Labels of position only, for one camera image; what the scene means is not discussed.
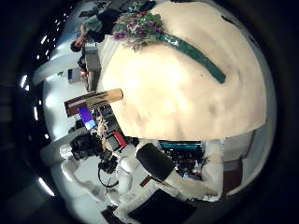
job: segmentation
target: purple flowers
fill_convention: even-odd
[[[125,37],[125,32],[116,32],[113,34],[116,40],[123,39]]]
[[[148,25],[148,26],[152,26],[154,23],[155,23],[154,21],[147,21],[147,22],[145,22],[145,24]]]
[[[143,29],[140,26],[136,27],[136,34],[137,36],[143,35]]]
[[[163,32],[163,29],[161,27],[157,27],[157,26],[154,26],[152,27],[152,30],[156,33],[162,33]]]

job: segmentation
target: cable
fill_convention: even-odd
[[[102,184],[104,187],[106,187],[106,188],[109,189],[109,188],[113,188],[113,187],[115,187],[115,186],[117,186],[117,185],[119,184],[119,181],[117,181],[117,182],[115,182],[114,184],[109,185],[110,180],[109,180],[108,184],[104,184],[103,181],[102,181],[102,179],[101,179],[101,175],[100,175],[100,173],[101,173],[101,168],[99,167],[99,168],[98,168],[98,171],[97,171],[97,176],[98,176],[98,178],[99,178],[99,181],[101,182],[101,184]]]

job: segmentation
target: red object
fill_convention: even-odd
[[[126,147],[127,144],[125,143],[122,135],[120,134],[120,132],[118,131],[114,131],[112,132],[112,134],[114,135],[114,137],[116,138],[116,140],[119,142],[119,144],[121,145],[121,147]]]

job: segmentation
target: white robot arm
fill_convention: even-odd
[[[63,161],[61,164],[64,176],[67,180],[73,182],[75,185],[84,189],[97,202],[104,202],[104,188],[95,186],[92,181],[82,182],[75,176],[74,173],[79,167],[79,161],[76,161],[75,158],[72,156],[71,149],[72,148],[69,145],[62,145],[60,148],[61,157],[65,159],[65,161]]]

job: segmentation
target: electronic equipment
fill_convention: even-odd
[[[93,120],[93,115],[87,108],[87,106],[81,106],[78,108],[78,113],[86,127],[87,130],[90,130],[95,127],[95,122]]]

